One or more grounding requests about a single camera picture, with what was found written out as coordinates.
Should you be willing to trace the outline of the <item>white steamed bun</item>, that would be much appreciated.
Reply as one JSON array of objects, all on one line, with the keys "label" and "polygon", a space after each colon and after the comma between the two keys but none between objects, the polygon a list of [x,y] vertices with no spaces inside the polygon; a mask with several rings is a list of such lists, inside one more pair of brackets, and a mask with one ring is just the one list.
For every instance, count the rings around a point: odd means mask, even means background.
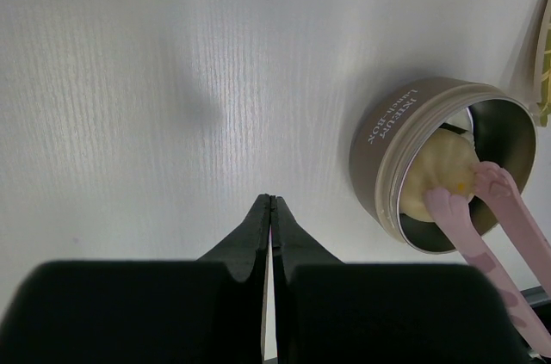
[{"label": "white steamed bun", "polygon": [[406,172],[399,211],[412,219],[431,222],[424,193],[434,188],[445,188],[471,201],[474,197],[473,166],[478,162],[471,133],[437,129],[424,142]]}]

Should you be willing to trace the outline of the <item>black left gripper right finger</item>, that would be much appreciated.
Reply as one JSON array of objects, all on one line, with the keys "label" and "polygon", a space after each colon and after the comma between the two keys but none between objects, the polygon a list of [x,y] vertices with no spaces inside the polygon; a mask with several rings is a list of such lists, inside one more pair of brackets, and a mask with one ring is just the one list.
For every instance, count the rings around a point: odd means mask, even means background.
[{"label": "black left gripper right finger", "polygon": [[497,290],[466,265],[347,264],[271,208],[281,363],[525,363]]}]

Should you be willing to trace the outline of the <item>sushi roll orange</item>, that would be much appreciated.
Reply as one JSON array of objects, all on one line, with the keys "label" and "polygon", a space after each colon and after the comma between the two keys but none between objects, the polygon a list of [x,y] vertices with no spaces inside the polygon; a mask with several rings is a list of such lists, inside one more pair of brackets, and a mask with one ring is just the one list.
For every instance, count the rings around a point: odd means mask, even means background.
[{"label": "sushi roll orange", "polygon": [[474,144],[474,121],[469,108],[464,108],[455,113],[444,121],[440,127],[456,133]]}]

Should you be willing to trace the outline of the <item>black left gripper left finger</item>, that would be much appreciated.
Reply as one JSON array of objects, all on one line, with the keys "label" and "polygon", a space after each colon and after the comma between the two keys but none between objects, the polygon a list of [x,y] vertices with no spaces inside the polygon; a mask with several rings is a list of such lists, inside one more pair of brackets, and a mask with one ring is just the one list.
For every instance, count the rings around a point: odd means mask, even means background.
[{"label": "black left gripper left finger", "polygon": [[271,199],[194,261],[52,261],[1,323],[4,363],[260,363]]}]

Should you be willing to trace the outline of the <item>round steel lunch box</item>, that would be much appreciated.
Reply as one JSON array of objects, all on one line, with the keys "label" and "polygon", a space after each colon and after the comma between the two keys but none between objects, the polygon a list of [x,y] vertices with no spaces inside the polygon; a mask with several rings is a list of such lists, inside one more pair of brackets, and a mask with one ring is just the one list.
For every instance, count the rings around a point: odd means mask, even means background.
[{"label": "round steel lunch box", "polygon": [[536,159],[536,125],[521,102],[484,83],[429,77],[398,88],[365,114],[350,147],[350,180],[363,208],[390,237],[426,254],[455,247],[435,224],[401,213],[400,191],[425,140],[461,113],[478,158],[508,170],[523,190]]}]

